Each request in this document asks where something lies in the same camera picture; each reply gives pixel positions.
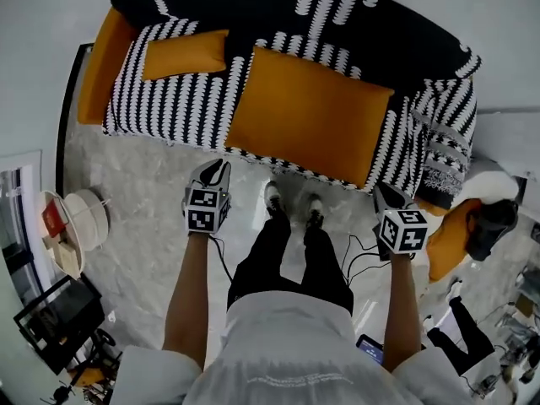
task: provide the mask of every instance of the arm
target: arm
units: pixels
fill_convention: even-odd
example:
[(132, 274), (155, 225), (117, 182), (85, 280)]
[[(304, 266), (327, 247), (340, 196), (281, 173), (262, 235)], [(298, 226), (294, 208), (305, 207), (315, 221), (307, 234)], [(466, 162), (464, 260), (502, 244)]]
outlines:
[(191, 357), (201, 369), (208, 336), (207, 270), (208, 235), (193, 233), (170, 299), (163, 349)]
[(394, 371), (421, 349), (419, 310), (408, 255), (391, 254), (391, 291), (382, 366)]

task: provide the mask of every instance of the sneaker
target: sneaker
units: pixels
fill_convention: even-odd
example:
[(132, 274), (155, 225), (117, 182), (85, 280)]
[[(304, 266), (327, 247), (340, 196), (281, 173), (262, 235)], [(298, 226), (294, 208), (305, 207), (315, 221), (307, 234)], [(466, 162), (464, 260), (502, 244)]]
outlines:
[(429, 315), (424, 318), (424, 322), (422, 322), (422, 326), (424, 327), (424, 332), (427, 334), (429, 330), (432, 330), (435, 328), (435, 322), (433, 321), (433, 316)]
[(275, 181), (269, 181), (264, 188), (264, 202), (267, 205), (270, 216), (273, 218), (285, 212), (281, 194)]
[(306, 228), (312, 226), (316, 228), (322, 227), (322, 221), (324, 220), (324, 215), (322, 214), (322, 200), (321, 197), (315, 193), (312, 193), (308, 199), (307, 218)]
[(519, 272), (519, 274), (517, 275), (517, 278), (516, 278), (516, 287), (521, 287), (523, 285), (523, 283), (525, 282), (525, 276), (523, 276), (523, 273), (526, 273), (529, 271), (529, 267), (528, 266), (525, 266), (523, 268), (523, 270), (521, 270)]
[(503, 314), (503, 316), (495, 323), (495, 327), (501, 328), (506, 325), (509, 319), (511, 319), (511, 314)]
[(448, 294), (446, 295), (446, 303), (450, 304), (450, 300), (459, 297), (462, 291), (463, 281), (459, 278), (454, 278), (451, 282)]

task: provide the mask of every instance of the smartphone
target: smartphone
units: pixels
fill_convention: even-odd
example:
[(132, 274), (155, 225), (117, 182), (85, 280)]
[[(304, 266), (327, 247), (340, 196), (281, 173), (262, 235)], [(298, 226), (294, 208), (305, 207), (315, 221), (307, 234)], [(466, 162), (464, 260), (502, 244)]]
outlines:
[(382, 365), (382, 345), (366, 334), (360, 336), (356, 348), (368, 354), (379, 365)]

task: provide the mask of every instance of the sofa armrest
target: sofa armrest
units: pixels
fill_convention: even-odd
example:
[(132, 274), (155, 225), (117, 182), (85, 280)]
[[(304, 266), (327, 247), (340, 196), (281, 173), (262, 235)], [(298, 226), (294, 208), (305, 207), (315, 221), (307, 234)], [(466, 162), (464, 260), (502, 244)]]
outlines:
[(101, 25), (84, 74), (78, 97), (79, 123), (100, 125), (103, 122), (116, 76), (137, 35), (138, 31), (111, 8)]
[(437, 232), (428, 241), (429, 281), (437, 282), (458, 266), (467, 256), (465, 246), (476, 225), (472, 212), (478, 212), (482, 202), (469, 199), (445, 216)]

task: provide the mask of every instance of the red book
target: red book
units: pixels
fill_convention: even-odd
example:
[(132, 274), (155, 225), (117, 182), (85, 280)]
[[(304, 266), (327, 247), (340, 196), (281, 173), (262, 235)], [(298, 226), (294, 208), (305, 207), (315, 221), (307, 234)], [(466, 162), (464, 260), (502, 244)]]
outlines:
[(45, 226), (51, 237), (55, 237), (64, 231), (66, 224), (69, 222), (68, 216), (60, 204), (60, 200), (57, 198), (52, 199), (47, 204), (41, 217), (43, 218), (43, 222), (45, 222)]

